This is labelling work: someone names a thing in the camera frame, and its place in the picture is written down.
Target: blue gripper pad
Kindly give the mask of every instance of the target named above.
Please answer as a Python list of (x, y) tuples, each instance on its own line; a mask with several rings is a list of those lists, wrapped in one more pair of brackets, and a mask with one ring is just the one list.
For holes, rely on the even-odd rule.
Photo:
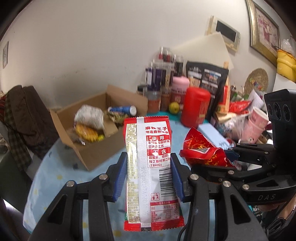
[(117, 176), (114, 180), (114, 192), (113, 192), (113, 201), (116, 202), (117, 199), (120, 197), (124, 180), (126, 178), (126, 172), (127, 172), (127, 160), (128, 160), (128, 154), (126, 152), (122, 152), (116, 166)]
[(236, 154), (233, 150), (225, 150), (225, 155), (230, 162), (234, 162), (239, 159), (239, 155)]
[(190, 169), (180, 164), (176, 153), (171, 153), (170, 155), (170, 166), (178, 198), (181, 202), (190, 202), (193, 193), (193, 189), (188, 181), (188, 177), (192, 174)]
[(175, 188), (178, 198), (181, 200), (181, 202), (183, 202), (184, 197), (185, 197), (184, 192), (183, 192), (183, 184), (182, 184), (180, 174), (177, 170), (176, 164), (174, 162), (174, 159), (172, 157), (172, 154), (173, 153), (171, 153), (170, 168), (172, 170), (174, 188)]

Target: yellow bowl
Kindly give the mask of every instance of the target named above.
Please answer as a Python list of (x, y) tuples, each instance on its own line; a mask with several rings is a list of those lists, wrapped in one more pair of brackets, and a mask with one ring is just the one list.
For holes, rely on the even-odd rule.
[(281, 49), (278, 50), (277, 72), (293, 82), (296, 81), (296, 59)]

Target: yellow fruit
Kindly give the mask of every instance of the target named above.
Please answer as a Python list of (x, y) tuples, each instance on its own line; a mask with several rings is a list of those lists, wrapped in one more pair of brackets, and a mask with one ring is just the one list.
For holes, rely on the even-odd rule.
[(176, 115), (180, 111), (180, 105), (178, 102), (172, 102), (170, 103), (168, 110), (171, 114)]
[(104, 135), (99, 135), (96, 130), (80, 123), (76, 123), (75, 131), (80, 137), (90, 142), (101, 141), (104, 139)]

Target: woven mat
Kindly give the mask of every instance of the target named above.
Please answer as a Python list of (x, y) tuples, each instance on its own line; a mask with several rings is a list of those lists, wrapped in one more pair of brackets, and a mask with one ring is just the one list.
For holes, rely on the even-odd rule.
[(244, 84), (244, 94), (250, 94), (252, 89), (266, 91), (268, 87), (268, 76), (264, 69), (258, 68), (249, 74)]

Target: black packaging bag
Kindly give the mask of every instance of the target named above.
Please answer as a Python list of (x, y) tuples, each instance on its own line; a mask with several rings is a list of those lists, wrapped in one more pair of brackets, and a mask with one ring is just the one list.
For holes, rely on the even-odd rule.
[(219, 101), (223, 98), (228, 72), (228, 69), (207, 63), (188, 61), (186, 64), (186, 76), (190, 80), (190, 86), (203, 88), (211, 93), (209, 108), (205, 116), (208, 122), (211, 121)]

